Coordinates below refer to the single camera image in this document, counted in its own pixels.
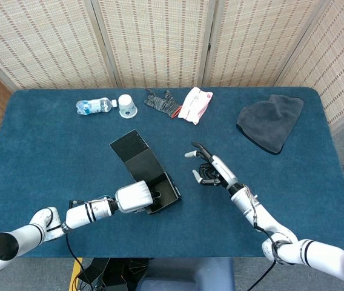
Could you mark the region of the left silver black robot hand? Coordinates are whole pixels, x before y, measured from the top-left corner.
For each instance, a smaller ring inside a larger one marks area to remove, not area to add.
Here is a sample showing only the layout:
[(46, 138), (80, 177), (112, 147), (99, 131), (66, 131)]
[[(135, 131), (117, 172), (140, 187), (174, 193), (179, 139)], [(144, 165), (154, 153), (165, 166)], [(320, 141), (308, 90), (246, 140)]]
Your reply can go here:
[(144, 180), (121, 187), (114, 198), (122, 213), (137, 212), (154, 204), (152, 193)]

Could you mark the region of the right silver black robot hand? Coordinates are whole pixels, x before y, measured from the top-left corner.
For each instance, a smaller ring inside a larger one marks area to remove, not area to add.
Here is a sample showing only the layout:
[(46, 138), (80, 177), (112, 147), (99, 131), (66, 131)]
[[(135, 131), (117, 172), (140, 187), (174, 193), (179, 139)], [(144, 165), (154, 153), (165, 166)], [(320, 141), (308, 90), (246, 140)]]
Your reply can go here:
[(203, 186), (219, 186), (227, 190), (238, 184), (236, 175), (229, 167), (216, 155), (212, 155), (202, 144), (192, 142), (196, 149), (184, 155), (186, 158), (200, 157), (205, 163), (200, 165), (198, 170), (192, 170), (196, 181)]

